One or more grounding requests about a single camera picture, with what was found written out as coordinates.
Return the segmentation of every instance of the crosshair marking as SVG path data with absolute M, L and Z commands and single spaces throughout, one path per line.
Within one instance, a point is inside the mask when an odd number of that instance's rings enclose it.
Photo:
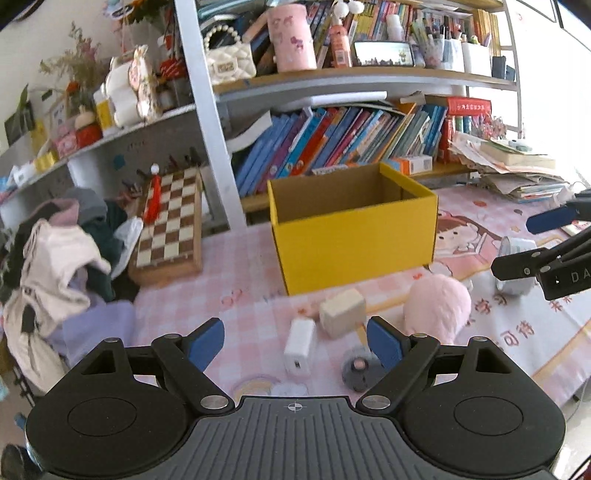
M 293 413 L 295 413 L 296 411 L 300 411 L 302 408 L 305 408 L 305 406 L 303 406 L 301 403 L 293 402 L 286 406 L 286 408 L 289 408 Z

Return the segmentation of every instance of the pink plush toy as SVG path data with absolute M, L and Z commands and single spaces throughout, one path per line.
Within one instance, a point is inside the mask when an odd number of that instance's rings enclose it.
M 406 335 L 422 332 L 453 345 L 470 316 L 468 289 L 455 278 L 430 275 L 417 280 L 404 304 Z

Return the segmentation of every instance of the red tassel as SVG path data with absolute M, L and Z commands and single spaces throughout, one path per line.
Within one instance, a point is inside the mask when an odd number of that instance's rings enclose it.
M 148 208 L 144 213 L 144 223 L 146 225 L 151 225 L 154 223 L 158 215 L 160 214 L 160 199 L 162 198 L 161 192 L 161 181 L 160 175 L 158 175 L 160 169 L 156 164 L 152 165 L 151 172 L 154 177 L 150 183 L 152 189 L 154 189 L 154 193 L 152 194 L 152 198 L 148 200 Z

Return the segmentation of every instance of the gray hat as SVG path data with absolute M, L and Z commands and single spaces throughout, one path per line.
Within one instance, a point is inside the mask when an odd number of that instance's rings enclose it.
M 63 195 L 63 198 L 75 199 L 80 203 L 78 225 L 84 225 L 95 219 L 106 219 L 107 204 L 92 189 L 73 187 Z

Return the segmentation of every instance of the pink cylindrical container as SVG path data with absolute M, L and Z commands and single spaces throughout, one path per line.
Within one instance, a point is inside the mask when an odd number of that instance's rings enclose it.
M 271 8 L 267 11 L 267 23 L 278 72 L 316 69 L 312 34 L 304 5 Z

